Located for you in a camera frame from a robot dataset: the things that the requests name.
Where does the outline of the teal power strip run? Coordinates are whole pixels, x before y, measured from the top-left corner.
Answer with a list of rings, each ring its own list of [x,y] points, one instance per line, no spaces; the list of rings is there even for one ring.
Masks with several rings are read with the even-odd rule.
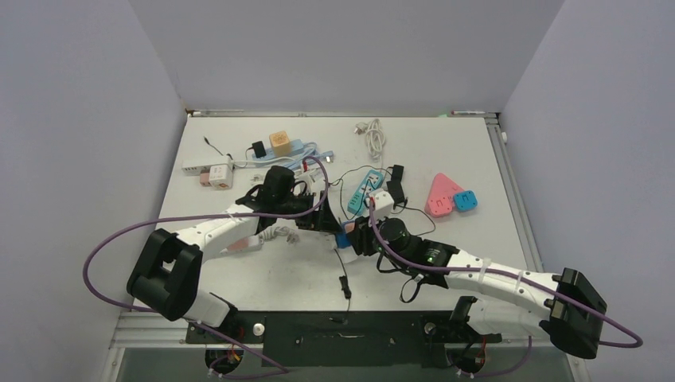
[[[385,175],[379,170],[370,170],[362,179],[359,186],[348,201],[347,212],[359,216],[364,211],[365,200],[369,193],[379,189],[383,184]]]

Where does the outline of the blue white small adapter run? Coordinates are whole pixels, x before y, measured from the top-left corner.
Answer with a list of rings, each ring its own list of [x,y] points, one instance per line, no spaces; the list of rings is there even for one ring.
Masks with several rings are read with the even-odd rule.
[[[354,229],[354,226],[353,220],[343,222],[341,224],[341,233],[334,235],[337,253],[341,256],[344,263],[352,263],[357,259],[357,254],[353,250],[348,237],[348,233]]]

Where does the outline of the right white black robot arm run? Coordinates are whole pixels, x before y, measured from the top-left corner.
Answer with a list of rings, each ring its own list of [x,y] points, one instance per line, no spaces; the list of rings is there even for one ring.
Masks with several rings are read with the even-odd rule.
[[[582,272],[518,270],[469,254],[456,246],[412,235],[398,218],[372,226],[362,216],[345,226],[357,255],[377,255],[417,287],[464,290],[451,316],[451,333],[461,341],[479,334],[546,337],[559,350],[594,359],[607,303]]]

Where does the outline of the large black power adapter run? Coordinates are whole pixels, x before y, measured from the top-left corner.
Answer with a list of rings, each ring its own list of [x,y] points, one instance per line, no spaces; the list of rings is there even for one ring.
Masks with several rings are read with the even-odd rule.
[[[402,178],[404,174],[404,167],[401,165],[394,165],[390,170],[390,178],[387,181],[387,190],[391,195],[394,205],[405,205],[407,198],[405,196]]]

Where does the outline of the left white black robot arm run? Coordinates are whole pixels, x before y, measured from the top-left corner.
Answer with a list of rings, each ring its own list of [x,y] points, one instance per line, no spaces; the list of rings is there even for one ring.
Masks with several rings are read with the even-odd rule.
[[[262,184],[252,187],[219,219],[201,220],[189,228],[153,231],[127,281],[127,293],[169,321],[180,318],[206,324],[215,341],[234,338],[236,308],[199,286],[201,268],[233,244],[252,238],[279,219],[293,220],[301,230],[339,233],[327,193],[294,192],[295,173],[272,166]]]

